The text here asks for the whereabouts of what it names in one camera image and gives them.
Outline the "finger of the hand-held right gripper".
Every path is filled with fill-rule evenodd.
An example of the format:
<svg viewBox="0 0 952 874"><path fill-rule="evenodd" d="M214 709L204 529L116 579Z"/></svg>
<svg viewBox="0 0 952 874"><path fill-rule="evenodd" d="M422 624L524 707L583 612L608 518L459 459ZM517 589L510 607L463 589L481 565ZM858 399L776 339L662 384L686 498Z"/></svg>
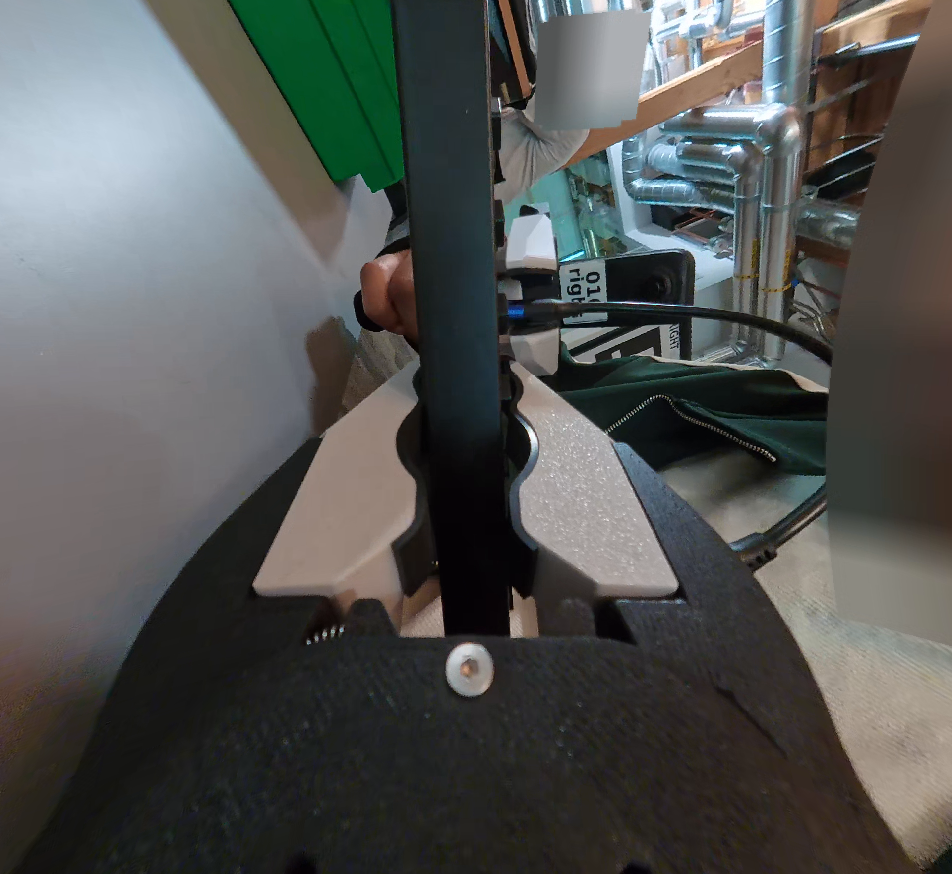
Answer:
<svg viewBox="0 0 952 874"><path fill-rule="evenodd" d="M552 223L546 214L521 215L506 237L506 273L556 273L558 256Z"/></svg>
<svg viewBox="0 0 952 874"><path fill-rule="evenodd" d="M560 364L560 330L557 327L519 329L499 338L501 355L530 373L556 373Z"/></svg>

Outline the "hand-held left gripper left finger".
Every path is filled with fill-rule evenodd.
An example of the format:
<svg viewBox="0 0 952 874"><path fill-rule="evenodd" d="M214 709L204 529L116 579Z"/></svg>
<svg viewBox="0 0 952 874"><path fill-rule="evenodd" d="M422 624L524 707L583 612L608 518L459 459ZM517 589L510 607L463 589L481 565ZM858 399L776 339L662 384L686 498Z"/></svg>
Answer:
<svg viewBox="0 0 952 874"><path fill-rule="evenodd" d="M409 598L433 573L398 433L418 404L410 363L327 429L253 582L261 597Z"/></svg>

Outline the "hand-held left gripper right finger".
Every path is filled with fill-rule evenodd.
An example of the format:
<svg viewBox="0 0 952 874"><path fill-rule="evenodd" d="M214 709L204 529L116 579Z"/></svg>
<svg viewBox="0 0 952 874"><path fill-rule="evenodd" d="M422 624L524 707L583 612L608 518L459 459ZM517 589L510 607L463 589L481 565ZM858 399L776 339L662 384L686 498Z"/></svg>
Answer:
<svg viewBox="0 0 952 874"><path fill-rule="evenodd" d="M536 601L672 596L677 577L613 440L530 370L515 417L529 436L511 499L514 523L537 549Z"/></svg>

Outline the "black cable blue plug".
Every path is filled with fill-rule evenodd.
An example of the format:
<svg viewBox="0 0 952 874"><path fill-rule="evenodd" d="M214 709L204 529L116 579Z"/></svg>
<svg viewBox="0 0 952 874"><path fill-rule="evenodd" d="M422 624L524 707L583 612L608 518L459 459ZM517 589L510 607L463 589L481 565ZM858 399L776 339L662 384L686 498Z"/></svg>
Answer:
<svg viewBox="0 0 952 874"><path fill-rule="evenodd" d="M529 328L549 330L562 328L568 319L605 314L610 324L637 327L650 323L681 323L688 320L711 320L740 325L794 344L804 352L832 366L832 349L828 344L793 328L782 321L731 309L715 309L697 305L658 304L642 301L575 302L557 299L507 300L497 307L505 331ZM827 511L827 487L820 486L766 531L747 535L730 543L735 555L753 572L776 559L778 550L818 521Z"/></svg>

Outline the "black usb hub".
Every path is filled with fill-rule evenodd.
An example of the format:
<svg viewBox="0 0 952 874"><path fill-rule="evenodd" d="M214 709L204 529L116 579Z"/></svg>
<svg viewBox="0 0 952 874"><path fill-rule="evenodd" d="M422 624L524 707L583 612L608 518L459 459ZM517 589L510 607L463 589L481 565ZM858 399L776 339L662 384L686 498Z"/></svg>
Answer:
<svg viewBox="0 0 952 874"><path fill-rule="evenodd" d="M390 4L444 628L507 637L487 0Z"/></svg>

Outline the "green plastic bin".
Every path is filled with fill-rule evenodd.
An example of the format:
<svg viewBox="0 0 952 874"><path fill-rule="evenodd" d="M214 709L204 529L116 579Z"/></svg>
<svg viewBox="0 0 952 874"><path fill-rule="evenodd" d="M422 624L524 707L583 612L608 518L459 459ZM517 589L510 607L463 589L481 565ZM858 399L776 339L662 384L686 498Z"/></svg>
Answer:
<svg viewBox="0 0 952 874"><path fill-rule="evenodd" d="M328 176L403 177L389 0L227 0Z"/></svg>

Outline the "person's right hand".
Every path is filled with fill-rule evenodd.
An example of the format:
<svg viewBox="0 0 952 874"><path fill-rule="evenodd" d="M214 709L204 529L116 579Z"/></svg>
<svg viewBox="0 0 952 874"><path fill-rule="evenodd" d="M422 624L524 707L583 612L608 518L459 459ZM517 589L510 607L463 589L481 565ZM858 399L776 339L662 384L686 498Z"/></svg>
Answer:
<svg viewBox="0 0 952 874"><path fill-rule="evenodd" d="M418 342L418 316L410 249L379 255L365 263L355 313L368 331L386 331L412 347Z"/></svg>

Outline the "green and cream jacket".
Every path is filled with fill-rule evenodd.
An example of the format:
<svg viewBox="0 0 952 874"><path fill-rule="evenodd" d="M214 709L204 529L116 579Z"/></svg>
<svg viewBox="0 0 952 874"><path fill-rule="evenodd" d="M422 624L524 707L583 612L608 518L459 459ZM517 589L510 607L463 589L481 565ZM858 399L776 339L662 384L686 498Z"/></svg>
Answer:
<svg viewBox="0 0 952 874"><path fill-rule="evenodd" d="M650 356L580 364L552 387L659 471L726 539L826 475L827 390L791 371ZM926 872L950 872L950 647L839 618L825 521L756 580L800 644L877 809Z"/></svg>

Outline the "silver ventilation ducts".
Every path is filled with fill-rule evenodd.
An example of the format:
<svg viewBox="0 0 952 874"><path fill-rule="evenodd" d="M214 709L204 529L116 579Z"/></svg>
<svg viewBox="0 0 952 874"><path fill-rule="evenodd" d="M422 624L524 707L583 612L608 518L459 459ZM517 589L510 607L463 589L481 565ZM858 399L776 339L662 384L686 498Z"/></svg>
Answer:
<svg viewBox="0 0 952 874"><path fill-rule="evenodd" d="M766 0L761 100L705 106L660 126L681 137L647 155L667 177L629 177L640 204L733 215L733 309L785 323L792 298L815 0Z"/></svg>

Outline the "wooden beam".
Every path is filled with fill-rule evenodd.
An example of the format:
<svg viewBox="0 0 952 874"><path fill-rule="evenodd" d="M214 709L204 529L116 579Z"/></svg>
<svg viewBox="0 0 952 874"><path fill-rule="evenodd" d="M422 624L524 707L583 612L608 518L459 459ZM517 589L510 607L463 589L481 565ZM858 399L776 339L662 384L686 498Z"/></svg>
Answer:
<svg viewBox="0 0 952 874"><path fill-rule="evenodd" d="M676 80L663 83L640 96L634 119L613 127L590 129L585 141L563 167L573 166L686 110L706 106L714 98L742 87L746 82L759 80L762 70L763 41L757 40Z"/></svg>

